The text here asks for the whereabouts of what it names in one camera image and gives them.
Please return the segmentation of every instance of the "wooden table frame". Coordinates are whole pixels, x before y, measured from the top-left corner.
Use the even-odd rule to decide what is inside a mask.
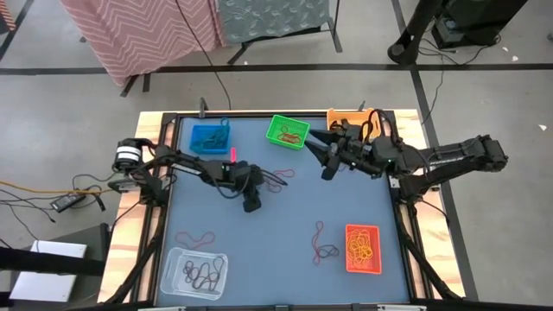
[[[206,114],[211,117],[240,117],[244,116],[244,114],[250,116],[264,114],[266,117],[267,113],[290,116],[317,115],[320,117],[324,112],[326,111],[206,111]],[[417,111],[394,110],[393,112],[399,135],[404,141],[419,149],[427,148]],[[199,111],[142,112],[138,120],[135,137],[148,138],[154,143],[163,141],[167,145],[174,145],[176,136],[173,135],[175,124],[172,121],[175,119],[176,113],[184,113],[189,116],[199,115]],[[151,158],[149,152],[144,152],[143,154],[145,161]],[[442,208],[439,192],[428,192],[424,195],[424,199]],[[138,193],[124,194],[121,199],[118,215],[126,212],[137,200]],[[465,291],[461,281],[461,273],[454,253],[452,238],[443,215],[425,206],[423,203],[418,203],[415,210],[408,209],[407,206],[400,206],[400,210],[408,232],[416,244],[422,246],[424,255],[429,263],[457,295],[463,296]],[[147,209],[146,206],[138,205],[118,221],[111,238],[110,252],[100,288],[99,301],[105,301],[113,295],[118,286],[127,277],[137,261],[138,253],[143,250],[147,240],[152,237],[159,216],[160,211],[158,208]],[[414,285],[413,289],[410,289],[410,296],[439,298],[435,289],[429,284],[426,277],[423,276],[414,257],[410,253],[403,255],[409,257],[409,260],[404,260],[406,274],[410,274],[410,276],[406,276],[407,281],[409,283],[412,278],[412,284]],[[152,260],[159,261],[159,256],[161,256],[160,251],[149,260],[149,263],[143,270],[140,282],[136,284],[127,300],[143,301],[155,297],[156,290],[155,286],[151,286],[153,282],[151,276],[157,275],[159,267],[158,264],[153,266]]]

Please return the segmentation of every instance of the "red plastic basket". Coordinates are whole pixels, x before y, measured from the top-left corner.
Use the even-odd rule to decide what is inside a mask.
[[[361,239],[360,241],[365,241],[365,235],[368,235],[368,241],[370,241],[372,257],[355,262],[353,260],[354,254],[353,251],[351,251],[351,247],[359,244],[359,238]],[[356,273],[382,273],[382,262],[380,258],[380,233],[377,226],[346,225],[346,270],[347,272]]]

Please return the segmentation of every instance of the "orange plastic basket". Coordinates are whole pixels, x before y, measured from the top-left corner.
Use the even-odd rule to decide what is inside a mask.
[[[342,119],[346,119],[349,124],[362,125],[369,118],[372,108],[366,109],[365,111],[336,111],[333,108],[327,111],[327,128],[330,130],[330,125],[333,122],[337,124],[342,124]],[[378,121],[377,113],[372,114],[372,133],[371,137],[380,136],[380,122]],[[363,137],[366,137],[367,127],[363,129]]]
[[[359,248],[370,242],[372,255],[370,258],[360,260]],[[380,234],[375,225],[346,225],[346,270],[356,273],[382,273],[380,258]]]

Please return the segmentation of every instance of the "green plastic basket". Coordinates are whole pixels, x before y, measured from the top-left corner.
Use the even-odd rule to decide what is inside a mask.
[[[283,117],[279,115],[274,115],[273,119],[270,121],[269,129],[267,130],[267,138],[271,143],[281,145],[286,148],[299,150],[303,148],[305,143],[305,138],[308,136],[309,127],[311,124],[295,120],[289,117]],[[297,137],[300,139],[298,143],[289,143],[282,140],[283,133],[288,133],[290,135],[297,134]]]

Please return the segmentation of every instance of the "power adapter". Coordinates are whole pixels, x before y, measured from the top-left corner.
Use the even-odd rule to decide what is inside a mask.
[[[50,202],[50,206],[54,208],[54,210],[58,213],[61,213],[65,210],[67,210],[69,207],[74,206],[75,204],[81,202],[86,197],[86,194],[77,194],[77,193],[70,193],[66,194],[59,199],[56,199],[52,202]]]

